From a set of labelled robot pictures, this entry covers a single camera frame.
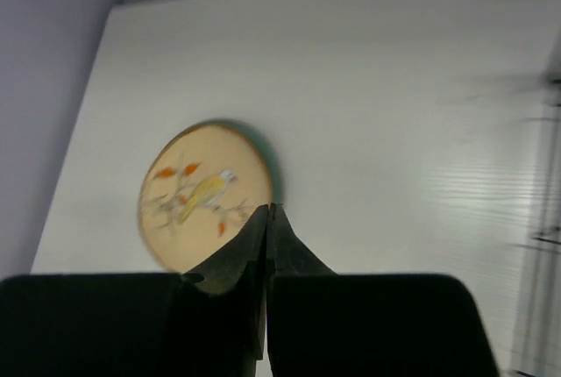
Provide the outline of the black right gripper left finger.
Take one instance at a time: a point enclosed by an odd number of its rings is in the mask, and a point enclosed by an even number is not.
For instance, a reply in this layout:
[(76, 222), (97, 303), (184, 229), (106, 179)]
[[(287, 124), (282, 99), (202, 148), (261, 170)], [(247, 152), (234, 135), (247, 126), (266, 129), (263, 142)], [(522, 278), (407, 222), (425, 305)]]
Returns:
[(30, 274), (1, 284), (4, 376), (252, 376), (267, 209), (185, 274)]

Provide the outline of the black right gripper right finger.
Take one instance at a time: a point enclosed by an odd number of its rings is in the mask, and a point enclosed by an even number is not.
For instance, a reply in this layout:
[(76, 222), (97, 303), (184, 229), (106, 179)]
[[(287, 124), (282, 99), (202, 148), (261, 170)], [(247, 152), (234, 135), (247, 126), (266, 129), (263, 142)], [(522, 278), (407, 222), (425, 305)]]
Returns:
[(336, 274), (275, 204), (266, 226), (276, 376), (496, 376), (478, 306), (448, 274)]

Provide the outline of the beige bird pattern plate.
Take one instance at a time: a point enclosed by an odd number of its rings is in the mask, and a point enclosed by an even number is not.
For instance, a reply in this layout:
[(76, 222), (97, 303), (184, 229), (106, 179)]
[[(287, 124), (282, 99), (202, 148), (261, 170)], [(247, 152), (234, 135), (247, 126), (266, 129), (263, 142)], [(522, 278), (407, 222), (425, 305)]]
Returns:
[(149, 167), (138, 195), (138, 233), (160, 266), (184, 273), (270, 203), (271, 175), (255, 146), (207, 120), (171, 139)]

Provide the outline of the blue-grey ceramic plate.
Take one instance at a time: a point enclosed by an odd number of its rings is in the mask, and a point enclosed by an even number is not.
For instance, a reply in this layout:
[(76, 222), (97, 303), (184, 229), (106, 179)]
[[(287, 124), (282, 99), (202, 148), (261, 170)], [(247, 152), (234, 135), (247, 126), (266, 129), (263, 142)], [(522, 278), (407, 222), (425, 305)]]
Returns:
[(273, 202), (284, 203), (284, 174), (278, 154), (268, 137), (252, 124), (234, 118), (220, 117), (217, 122), (235, 132), (240, 132), (255, 146), (271, 175)]

